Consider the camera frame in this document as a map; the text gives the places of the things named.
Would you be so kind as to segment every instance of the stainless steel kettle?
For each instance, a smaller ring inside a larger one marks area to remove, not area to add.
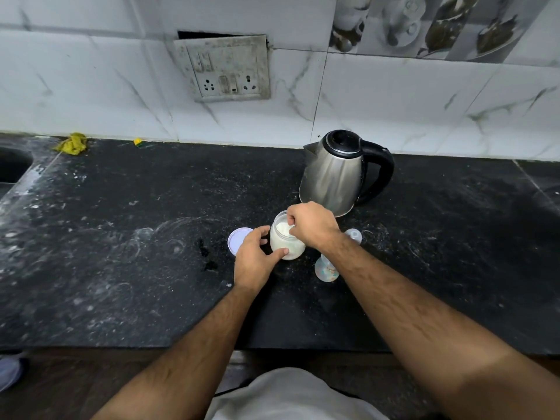
[[[300,200],[317,202],[335,217],[350,212],[355,203],[366,202],[381,193],[395,169],[393,156],[386,148],[362,140],[351,131],[331,131],[321,141],[304,146],[304,150],[306,167]],[[376,163],[381,169],[377,180],[362,189],[368,163]]]

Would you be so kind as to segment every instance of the jar of white powder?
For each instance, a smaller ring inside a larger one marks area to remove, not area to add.
[[[272,227],[270,227],[270,247],[272,250],[283,247],[290,249],[290,253],[282,258],[285,261],[296,259],[305,250],[305,243],[290,234],[290,228],[292,227],[293,225],[288,225],[288,211],[282,211],[276,215]]]

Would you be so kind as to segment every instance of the black kettle handle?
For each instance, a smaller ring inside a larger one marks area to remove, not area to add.
[[[375,180],[375,183],[373,183],[368,189],[362,189],[358,200],[356,200],[356,204],[365,203],[381,193],[389,181],[391,181],[393,171],[395,170],[393,155],[391,155],[391,152],[389,152],[386,148],[380,146],[379,144],[362,140],[362,151],[363,161],[365,163],[363,169],[364,180],[366,179],[368,163],[376,163],[381,166],[381,169],[379,169],[379,176],[377,177],[377,180]]]

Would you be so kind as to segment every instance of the person's left hand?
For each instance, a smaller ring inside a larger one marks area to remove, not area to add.
[[[235,286],[248,288],[255,293],[260,292],[276,263],[290,252],[284,247],[276,249],[270,255],[264,254],[260,246],[267,243],[263,236],[266,236],[269,230],[269,225],[262,225],[247,234],[243,240],[235,257]]]

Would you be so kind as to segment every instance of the yellow rag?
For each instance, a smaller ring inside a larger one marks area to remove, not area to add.
[[[54,149],[69,155],[79,155],[88,148],[86,140],[88,139],[82,133],[72,133],[68,139],[61,142]]]

